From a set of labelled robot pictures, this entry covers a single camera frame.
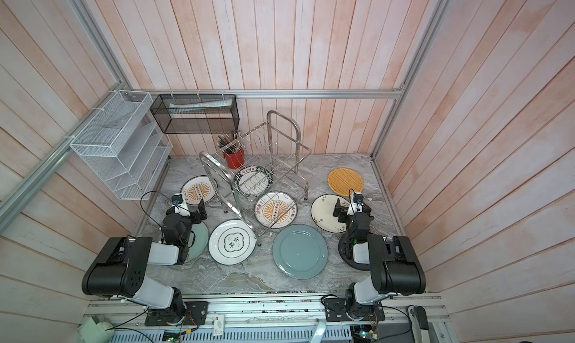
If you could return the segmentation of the stainless steel dish rack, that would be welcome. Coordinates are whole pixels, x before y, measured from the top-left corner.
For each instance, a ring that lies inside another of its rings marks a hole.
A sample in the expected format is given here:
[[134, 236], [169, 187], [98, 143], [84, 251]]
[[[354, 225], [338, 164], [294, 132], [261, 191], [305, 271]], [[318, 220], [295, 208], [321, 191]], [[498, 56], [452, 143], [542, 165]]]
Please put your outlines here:
[[299, 166], [311, 154], [303, 144], [302, 132], [296, 121], [278, 111], [267, 113], [266, 120], [246, 133], [235, 135], [242, 143], [245, 164], [263, 166], [273, 173], [273, 184], [262, 195], [245, 197], [234, 187], [234, 178], [241, 170], [229, 169], [220, 147], [212, 154], [201, 152], [200, 161], [216, 189], [216, 197], [223, 211], [233, 213], [244, 221], [260, 238], [277, 230], [261, 225], [255, 217], [255, 204], [266, 193], [279, 191], [292, 196], [298, 205], [309, 198], [309, 182]]

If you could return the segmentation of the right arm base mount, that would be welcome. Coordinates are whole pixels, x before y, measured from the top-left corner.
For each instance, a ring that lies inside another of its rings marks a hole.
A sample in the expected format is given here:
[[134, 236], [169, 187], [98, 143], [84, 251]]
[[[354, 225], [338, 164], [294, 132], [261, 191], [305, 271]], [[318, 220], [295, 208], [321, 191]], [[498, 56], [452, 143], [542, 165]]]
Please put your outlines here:
[[384, 321], [385, 313], [381, 306], [357, 304], [353, 299], [327, 295], [320, 299], [328, 322], [344, 321]]

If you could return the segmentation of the white green clover plate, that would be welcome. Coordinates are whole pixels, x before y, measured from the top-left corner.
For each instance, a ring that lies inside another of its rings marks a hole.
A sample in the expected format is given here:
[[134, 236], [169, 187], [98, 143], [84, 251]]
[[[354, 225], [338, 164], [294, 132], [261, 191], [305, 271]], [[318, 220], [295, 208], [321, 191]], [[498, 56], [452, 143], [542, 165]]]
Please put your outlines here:
[[208, 249], [220, 265], [237, 265], [247, 260], [256, 247], [253, 230], [242, 220], [227, 220], [212, 232]]

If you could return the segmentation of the light blue flower plate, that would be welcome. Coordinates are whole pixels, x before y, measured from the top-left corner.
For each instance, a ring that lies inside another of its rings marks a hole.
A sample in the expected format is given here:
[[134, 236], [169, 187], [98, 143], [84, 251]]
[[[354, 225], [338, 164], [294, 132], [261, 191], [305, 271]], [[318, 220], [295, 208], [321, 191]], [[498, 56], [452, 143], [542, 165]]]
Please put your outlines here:
[[209, 241], [209, 231], [205, 223], [192, 225], [190, 242], [188, 243], [188, 255], [185, 263], [197, 259], [205, 250]]

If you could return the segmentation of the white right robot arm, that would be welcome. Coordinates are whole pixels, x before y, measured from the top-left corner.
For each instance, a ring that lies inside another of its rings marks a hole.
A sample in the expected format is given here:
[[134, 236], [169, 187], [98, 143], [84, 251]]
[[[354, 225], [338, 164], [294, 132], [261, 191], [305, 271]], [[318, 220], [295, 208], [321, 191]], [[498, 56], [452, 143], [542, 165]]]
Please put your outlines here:
[[389, 295], [425, 292], [425, 274], [410, 238], [389, 238], [370, 232], [371, 208], [361, 194], [354, 194], [347, 207], [337, 201], [332, 215], [346, 227], [338, 242], [341, 258], [352, 268], [368, 271], [370, 276], [351, 284], [343, 298], [323, 298], [328, 321], [373, 319], [383, 315], [376, 306]]

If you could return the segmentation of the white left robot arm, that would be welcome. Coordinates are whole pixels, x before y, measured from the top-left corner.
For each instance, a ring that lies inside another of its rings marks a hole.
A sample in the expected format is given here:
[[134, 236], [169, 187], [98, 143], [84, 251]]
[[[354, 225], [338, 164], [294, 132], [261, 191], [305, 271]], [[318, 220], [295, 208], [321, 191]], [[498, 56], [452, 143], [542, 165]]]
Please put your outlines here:
[[109, 238], [82, 279], [86, 295], [123, 298], [145, 306], [145, 326], [202, 326], [208, 302], [185, 301], [180, 289], [166, 286], [146, 274], [151, 265], [182, 265], [190, 248], [199, 240], [193, 226], [208, 218], [205, 202], [190, 211], [180, 195], [172, 196], [172, 207], [161, 225], [163, 241], [151, 237]]

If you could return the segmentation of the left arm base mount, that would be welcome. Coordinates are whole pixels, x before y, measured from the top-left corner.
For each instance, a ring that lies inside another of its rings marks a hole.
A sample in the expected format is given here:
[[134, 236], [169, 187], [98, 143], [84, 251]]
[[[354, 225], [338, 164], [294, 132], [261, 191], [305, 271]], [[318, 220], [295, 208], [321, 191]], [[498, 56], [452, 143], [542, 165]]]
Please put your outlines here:
[[167, 309], [152, 309], [145, 319], [146, 327], [191, 325], [202, 326], [208, 314], [207, 301], [183, 301]]

